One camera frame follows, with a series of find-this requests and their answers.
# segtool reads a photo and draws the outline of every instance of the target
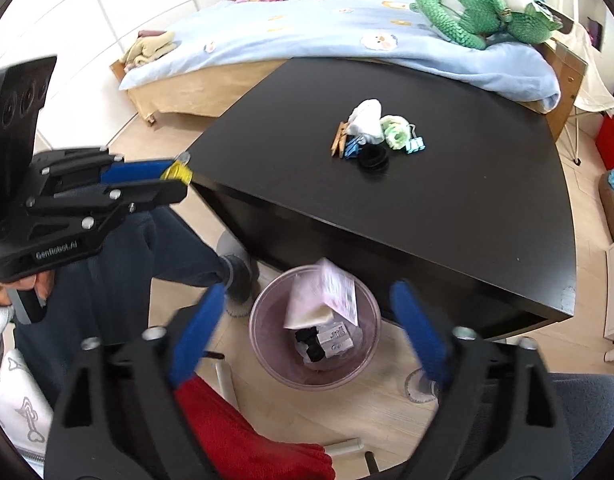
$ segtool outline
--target yellow clip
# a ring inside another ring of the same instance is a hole
[[[161,175],[162,180],[182,180],[187,186],[191,183],[194,173],[180,160],[174,160],[174,163],[164,171]]]

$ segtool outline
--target black table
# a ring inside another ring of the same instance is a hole
[[[330,156],[338,123],[368,98],[416,124],[427,148],[391,152],[375,177]],[[399,278],[485,337],[574,314],[574,226],[542,116],[496,94],[407,68],[292,59],[190,148],[194,187],[258,260],[326,257],[383,316]]]

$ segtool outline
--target black tabletop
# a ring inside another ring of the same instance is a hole
[[[332,158],[338,123],[376,98],[426,149],[391,152],[369,178]],[[191,147],[194,180],[398,248],[571,315],[574,226],[545,118],[491,92],[411,69],[292,59]]]

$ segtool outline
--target pink trash can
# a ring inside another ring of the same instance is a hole
[[[319,272],[316,265],[296,267],[278,276],[258,296],[249,318],[249,340],[263,368],[276,380],[297,390],[331,390],[349,383],[372,360],[381,333],[381,313],[374,296],[359,279],[356,283],[358,325],[363,341],[340,367],[310,370],[293,341],[293,331],[283,327],[293,279],[303,273]]]

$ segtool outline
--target light blue bedspread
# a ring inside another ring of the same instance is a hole
[[[131,70],[127,90],[214,65],[291,57],[376,58],[497,92],[513,101],[560,99],[554,70],[532,47],[498,43],[472,50],[439,38],[409,10],[413,0],[220,2],[169,27],[180,45]]]

